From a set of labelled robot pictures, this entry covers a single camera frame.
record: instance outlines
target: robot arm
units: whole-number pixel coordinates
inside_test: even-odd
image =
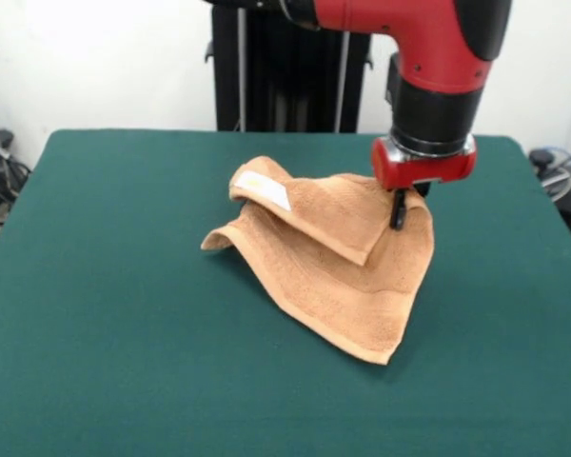
[[[392,36],[386,98],[391,131],[377,139],[372,164],[386,189],[467,177],[476,162],[470,134],[512,0],[208,0],[281,10],[309,29]]]

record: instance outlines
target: white wall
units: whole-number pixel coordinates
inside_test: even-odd
[[[0,127],[31,164],[61,128],[215,129],[201,0],[0,0]],[[382,132],[386,37],[373,42],[360,131]],[[571,149],[571,0],[514,0],[475,126]]]

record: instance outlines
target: black cylinder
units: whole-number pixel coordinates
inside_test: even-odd
[[[472,129],[482,89],[449,94],[419,89],[404,79],[393,100],[391,134],[403,147],[429,155],[462,150]]]

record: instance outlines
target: brown towel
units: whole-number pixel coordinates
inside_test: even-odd
[[[433,254],[423,198],[408,193],[404,229],[394,231],[393,194],[373,178],[296,179],[267,157],[240,167],[229,193],[248,201],[202,249],[234,245],[283,311],[336,347],[386,364]]]

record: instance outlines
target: green table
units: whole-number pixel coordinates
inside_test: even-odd
[[[511,140],[433,189],[434,261],[386,368],[199,250],[244,161],[369,174],[371,140],[54,134],[0,237],[0,457],[571,455],[571,237]]]

